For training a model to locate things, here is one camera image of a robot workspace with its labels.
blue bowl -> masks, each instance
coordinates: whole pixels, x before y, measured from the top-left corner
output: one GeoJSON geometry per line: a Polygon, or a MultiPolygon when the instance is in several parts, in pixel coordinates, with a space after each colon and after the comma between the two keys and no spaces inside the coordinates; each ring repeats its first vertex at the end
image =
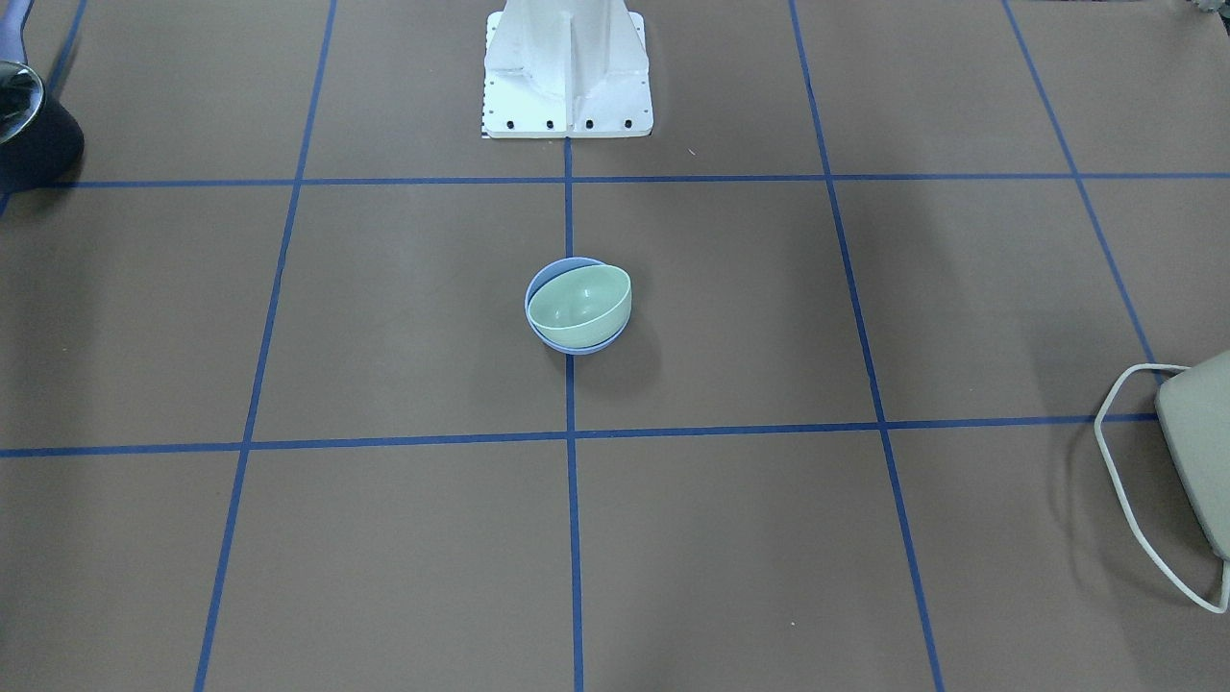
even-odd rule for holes
{"type": "Polygon", "coordinates": [[[550,345],[550,348],[555,349],[561,354],[567,354],[569,356],[588,356],[590,354],[597,354],[598,352],[601,352],[603,349],[608,348],[611,340],[619,338],[620,333],[624,333],[624,328],[627,326],[627,322],[624,322],[624,326],[619,327],[619,331],[616,331],[614,336],[611,336],[606,340],[603,340],[601,343],[597,343],[594,345],[587,345],[587,348],[584,349],[569,349],[567,348],[567,345],[560,345],[555,340],[551,340],[546,336],[542,336],[542,332],[534,326],[534,322],[530,320],[530,297],[533,297],[534,294],[538,291],[538,289],[542,288],[542,285],[546,281],[551,280],[552,278],[560,275],[563,272],[601,263],[604,262],[599,262],[593,257],[565,257],[563,259],[556,259],[550,264],[542,267],[542,269],[534,275],[534,280],[530,281],[529,288],[525,289],[525,321],[529,322],[530,328],[534,329],[534,333],[542,339],[542,343],[546,343],[547,345],[550,345]]]}

grid line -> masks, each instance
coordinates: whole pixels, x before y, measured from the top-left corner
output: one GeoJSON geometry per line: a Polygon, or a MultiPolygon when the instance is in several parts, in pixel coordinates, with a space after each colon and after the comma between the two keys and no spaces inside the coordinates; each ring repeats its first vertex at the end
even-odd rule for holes
{"type": "Polygon", "coordinates": [[[1106,257],[1106,264],[1109,267],[1111,275],[1114,278],[1114,285],[1119,289],[1119,297],[1123,300],[1123,306],[1128,310],[1128,317],[1132,320],[1132,327],[1137,332],[1137,339],[1140,340],[1140,348],[1144,350],[1145,360],[1150,364],[1156,363],[1153,348],[1149,345],[1149,337],[1145,336],[1144,324],[1140,323],[1140,316],[1137,315],[1137,309],[1132,304],[1132,295],[1128,294],[1128,286],[1124,284],[1123,275],[1119,273],[1119,264],[1114,261],[1114,253],[1111,251],[1111,243],[1106,240],[1106,234],[1102,232],[1102,221],[1097,218],[1097,211],[1093,209],[1093,202],[1090,199],[1089,191],[1085,188],[1085,181],[1082,179],[1080,168],[1076,167],[1076,159],[1073,157],[1071,147],[1068,146],[1068,138],[1064,136],[1064,129],[1059,125],[1059,117],[1055,116],[1055,109],[1050,104],[1050,97],[1047,96],[1047,90],[1042,85],[1042,76],[1038,74],[1038,66],[1033,63],[1033,57],[1030,54],[1030,47],[1025,42],[1025,34],[1021,32],[1021,25],[1017,23],[1016,15],[1012,12],[1009,0],[1000,0],[1000,5],[1002,5],[1004,12],[1007,15],[1009,23],[1012,25],[1012,33],[1016,36],[1017,45],[1021,48],[1021,55],[1025,58],[1026,66],[1030,68],[1030,76],[1033,77],[1033,86],[1037,88],[1038,97],[1042,98],[1042,104],[1047,109],[1047,117],[1050,118],[1050,127],[1055,130],[1055,139],[1059,140],[1059,147],[1063,150],[1064,159],[1068,161],[1068,168],[1071,171],[1071,177],[1076,182],[1076,189],[1080,192],[1080,198],[1085,204],[1085,213],[1089,214],[1089,220],[1093,225],[1093,234],[1097,235],[1097,242],[1102,246],[1102,254],[1106,257]]]}
{"type": "Polygon", "coordinates": [[[81,20],[85,17],[85,6],[90,0],[79,0],[76,12],[73,15],[73,23],[69,26],[69,33],[64,38],[64,45],[60,45],[60,52],[55,55],[55,64],[52,65],[52,74],[47,77],[47,90],[52,93],[58,93],[57,88],[60,87],[60,80],[64,77],[64,70],[69,66],[69,58],[73,55],[73,49],[76,47],[76,34],[81,29],[81,20]]]}
{"type": "Polygon", "coordinates": [[[565,176],[395,176],[395,177],[304,177],[287,178],[181,178],[181,179],[62,179],[43,189],[111,189],[143,187],[306,187],[317,186],[405,186],[405,184],[620,184],[646,182],[839,182],[911,179],[1230,179],[1230,171],[1139,171],[1139,172],[878,172],[878,173],[695,173],[695,175],[574,175],[565,176]]]}
{"type": "Polygon", "coordinates": [[[884,419],[884,407],[879,396],[879,382],[876,377],[876,363],[871,354],[871,342],[867,337],[867,326],[863,322],[862,305],[859,300],[859,283],[855,279],[854,264],[850,261],[850,247],[846,242],[845,224],[841,220],[841,205],[838,200],[836,184],[833,178],[833,168],[829,163],[829,150],[824,140],[824,124],[820,119],[820,108],[815,98],[815,87],[812,82],[812,70],[807,60],[807,47],[803,43],[803,29],[800,25],[798,6],[795,0],[788,0],[790,18],[795,29],[795,44],[798,49],[798,63],[803,73],[803,85],[807,88],[807,101],[812,109],[812,124],[815,128],[815,144],[820,151],[820,165],[824,167],[824,184],[828,189],[829,205],[833,211],[833,226],[841,248],[841,263],[845,268],[846,284],[850,291],[850,306],[854,311],[855,326],[859,331],[859,343],[862,349],[863,366],[867,371],[867,386],[871,391],[871,401],[876,409],[876,428],[879,431],[879,442],[884,452],[884,465],[888,472],[888,482],[893,489],[893,503],[897,508],[897,522],[902,532],[902,545],[905,549],[905,562],[909,565],[910,581],[914,588],[914,600],[919,612],[919,626],[922,631],[922,640],[926,645],[927,661],[931,667],[931,680],[936,692],[943,692],[943,674],[940,669],[940,656],[935,647],[935,637],[931,633],[931,616],[926,607],[926,594],[922,589],[922,576],[919,573],[918,557],[914,551],[914,538],[910,532],[909,514],[905,510],[905,498],[902,495],[902,484],[897,474],[897,457],[893,452],[893,441],[889,436],[884,419]]]}
{"type": "MultiPolygon", "coordinates": [[[[1151,423],[1156,414],[1112,414],[1108,424],[1151,423]]],[[[888,430],[941,430],[952,428],[1030,428],[1092,425],[1093,417],[1016,417],[1000,419],[937,419],[889,420],[888,430]]],[[[551,442],[577,440],[615,440],[636,438],[706,438],[729,435],[801,435],[829,433],[867,433],[879,430],[877,422],[818,423],[786,425],[723,425],[697,428],[629,428],[593,430],[545,430],[539,433],[491,433],[477,435],[403,435],[389,438],[326,438],[300,440],[252,441],[252,452],[287,450],[347,450],[360,447],[429,447],[451,445],[499,445],[504,442],[551,442]]],[[[0,460],[28,460],[39,457],[106,457],[119,455],[197,455],[207,452],[237,452],[244,447],[236,442],[183,442],[155,445],[97,445],[80,447],[14,447],[0,450],[0,460]]]]}
{"type": "Polygon", "coordinates": [[[303,188],[304,171],[308,167],[308,152],[311,147],[312,125],[316,120],[316,107],[320,103],[321,85],[325,81],[325,65],[328,61],[328,44],[333,34],[333,20],[337,16],[337,0],[328,1],[328,14],[325,16],[325,31],[320,43],[320,55],[316,60],[316,74],[312,80],[311,98],[308,104],[308,117],[304,122],[303,141],[299,146],[299,162],[295,166],[295,183],[290,191],[287,205],[287,221],[282,231],[282,245],[278,248],[278,263],[273,274],[273,286],[269,290],[269,306],[264,318],[264,332],[261,336],[261,352],[256,361],[256,374],[252,377],[252,397],[248,403],[247,420],[244,425],[244,440],[240,444],[239,461],[235,465],[235,482],[231,487],[230,504],[226,510],[226,524],[223,530],[221,547],[218,553],[218,569],[214,574],[214,589],[209,600],[209,612],[205,617],[204,634],[200,640],[200,658],[197,663],[194,692],[204,692],[205,677],[209,674],[209,656],[213,651],[214,632],[218,626],[218,613],[221,608],[223,589],[226,583],[226,568],[230,563],[230,549],[235,538],[235,522],[239,519],[240,500],[244,494],[244,478],[247,474],[248,455],[252,450],[252,435],[256,430],[257,411],[261,406],[261,390],[264,385],[264,369],[269,359],[269,343],[273,339],[273,324],[278,313],[278,299],[282,294],[282,275],[287,265],[287,253],[294,232],[295,215],[299,210],[299,193],[303,188]]]}
{"type": "MultiPolygon", "coordinates": [[[[563,253],[572,257],[572,139],[563,139],[563,253]]],[[[568,461],[568,558],[572,572],[572,688],[585,690],[584,608],[581,583],[581,497],[577,484],[577,371],[566,355],[563,377],[565,441],[568,461]]]]}

grid square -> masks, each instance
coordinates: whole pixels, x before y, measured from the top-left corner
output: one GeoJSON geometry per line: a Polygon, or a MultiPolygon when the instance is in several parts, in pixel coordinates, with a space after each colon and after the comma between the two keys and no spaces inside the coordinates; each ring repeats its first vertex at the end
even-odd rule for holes
{"type": "Polygon", "coordinates": [[[999,2],[798,12],[834,172],[1068,172],[999,2]]]}
{"type": "Polygon", "coordinates": [[[239,440],[288,195],[15,195],[0,224],[0,447],[239,440]]]}
{"type": "Polygon", "coordinates": [[[577,143],[578,175],[819,173],[790,7],[641,0],[653,135],[577,143]]]}
{"type": "Polygon", "coordinates": [[[838,194],[889,419],[1089,415],[1143,359],[1073,182],[838,194]]]}
{"type": "Polygon", "coordinates": [[[62,96],[81,178],[293,177],[327,5],[91,2],[62,96]]]}
{"type": "Polygon", "coordinates": [[[562,442],[251,458],[209,690],[572,688],[562,442]]]}
{"type": "Polygon", "coordinates": [[[341,2],[308,172],[316,177],[558,176],[558,140],[482,138],[491,0],[341,2]]]}
{"type": "Polygon", "coordinates": [[[305,188],[257,438],[562,430],[563,358],[522,304],[562,206],[555,184],[305,188]]]}
{"type": "Polygon", "coordinates": [[[585,690],[932,690],[876,434],[577,457],[585,690]]]}
{"type": "MultiPolygon", "coordinates": [[[[1157,424],[1108,442],[1145,533],[1198,591],[1220,565],[1157,424]]],[[[1225,688],[1230,621],[1128,531],[1089,427],[893,434],[947,690],[1225,688]]]]}
{"type": "Polygon", "coordinates": [[[577,425],[875,420],[824,186],[585,183],[577,253],[632,275],[632,318],[576,364],[577,425]]]}
{"type": "Polygon", "coordinates": [[[234,455],[0,461],[0,688],[183,690],[234,455]]]}
{"type": "Polygon", "coordinates": [[[1186,0],[1012,2],[1076,166],[1226,171],[1230,50],[1186,0]]]}
{"type": "Polygon", "coordinates": [[[1230,234],[1224,179],[1091,179],[1123,280],[1159,361],[1196,365],[1230,349],[1230,234]]]}

bowl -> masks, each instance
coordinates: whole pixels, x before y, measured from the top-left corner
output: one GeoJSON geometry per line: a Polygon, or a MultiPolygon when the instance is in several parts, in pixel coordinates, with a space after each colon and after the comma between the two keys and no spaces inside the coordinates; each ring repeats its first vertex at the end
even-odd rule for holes
{"type": "Polygon", "coordinates": [[[632,311],[632,280],[592,257],[547,264],[525,290],[525,317],[556,352],[588,355],[613,342],[632,311]]]}

metal bracket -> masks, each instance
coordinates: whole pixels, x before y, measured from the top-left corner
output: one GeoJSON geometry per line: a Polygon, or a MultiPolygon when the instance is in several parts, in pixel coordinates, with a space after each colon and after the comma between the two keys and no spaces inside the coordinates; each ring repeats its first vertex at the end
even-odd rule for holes
{"type": "Polygon", "coordinates": [[[653,129],[645,18],[624,0],[508,0],[487,18],[482,132],[494,139],[653,129]]]}

